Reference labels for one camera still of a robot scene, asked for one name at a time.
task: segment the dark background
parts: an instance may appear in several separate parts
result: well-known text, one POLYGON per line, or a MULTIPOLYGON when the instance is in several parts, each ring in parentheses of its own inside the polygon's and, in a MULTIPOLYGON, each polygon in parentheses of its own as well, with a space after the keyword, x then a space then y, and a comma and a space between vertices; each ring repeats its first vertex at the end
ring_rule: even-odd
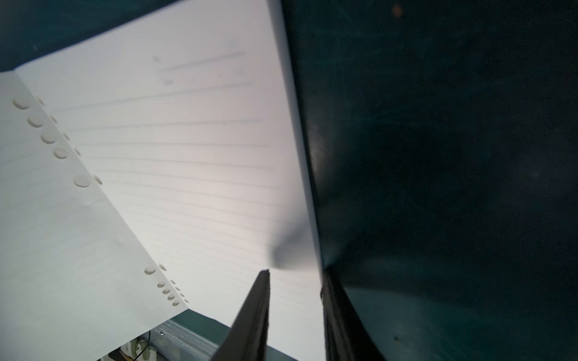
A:
MULTIPOLYGON (((0 70, 170 2, 2 2, 0 70)), ((578 2, 399 4, 283 2, 325 264, 389 360, 578 359, 578 2)))

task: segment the cable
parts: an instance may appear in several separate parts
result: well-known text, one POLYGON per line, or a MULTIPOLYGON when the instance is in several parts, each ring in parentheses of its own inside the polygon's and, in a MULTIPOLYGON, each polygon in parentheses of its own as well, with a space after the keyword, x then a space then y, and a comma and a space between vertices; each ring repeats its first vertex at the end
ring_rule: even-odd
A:
POLYGON ((149 339, 146 341, 146 346, 133 360, 136 361, 136 359, 139 358, 143 354, 143 352, 147 349, 147 347, 149 347, 149 344, 150 344, 150 331, 149 331, 149 339))

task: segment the lined paper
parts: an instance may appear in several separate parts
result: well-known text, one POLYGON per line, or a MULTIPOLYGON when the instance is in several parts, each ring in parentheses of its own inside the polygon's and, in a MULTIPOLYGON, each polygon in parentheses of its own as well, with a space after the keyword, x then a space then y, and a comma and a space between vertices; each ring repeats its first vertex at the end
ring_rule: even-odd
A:
POLYGON ((14 72, 0 73, 0 113, 2 359, 96 360, 185 310, 157 287, 178 295, 160 270, 144 273, 154 261, 96 183, 74 185, 91 175, 14 72))
POLYGON ((230 325, 299 234, 309 259, 271 269, 268 342, 319 360, 317 232, 275 11, 179 2, 17 73, 190 309, 230 325))

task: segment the notebook page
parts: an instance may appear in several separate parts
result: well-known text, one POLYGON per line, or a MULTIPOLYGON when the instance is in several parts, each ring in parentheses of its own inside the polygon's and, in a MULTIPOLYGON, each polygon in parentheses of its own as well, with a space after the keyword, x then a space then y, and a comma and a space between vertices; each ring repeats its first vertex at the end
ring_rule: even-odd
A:
POLYGON ((0 114, 2 359, 96 360, 185 310, 14 72, 0 114))
POLYGON ((184 1, 17 73, 190 309, 230 325, 271 250, 299 238, 287 252, 300 264, 271 268, 268 343, 319 360, 316 230, 279 21, 262 0, 184 1))

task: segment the notebook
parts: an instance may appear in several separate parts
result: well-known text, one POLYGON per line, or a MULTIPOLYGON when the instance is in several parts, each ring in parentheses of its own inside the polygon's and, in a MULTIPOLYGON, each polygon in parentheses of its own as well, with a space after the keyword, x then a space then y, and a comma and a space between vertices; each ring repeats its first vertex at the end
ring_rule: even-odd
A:
POLYGON ((231 325, 262 269, 268 344, 325 358, 284 37, 274 1, 189 0, 0 74, 6 359, 98 359, 186 308, 231 325), (305 257, 278 268, 284 242, 305 257))

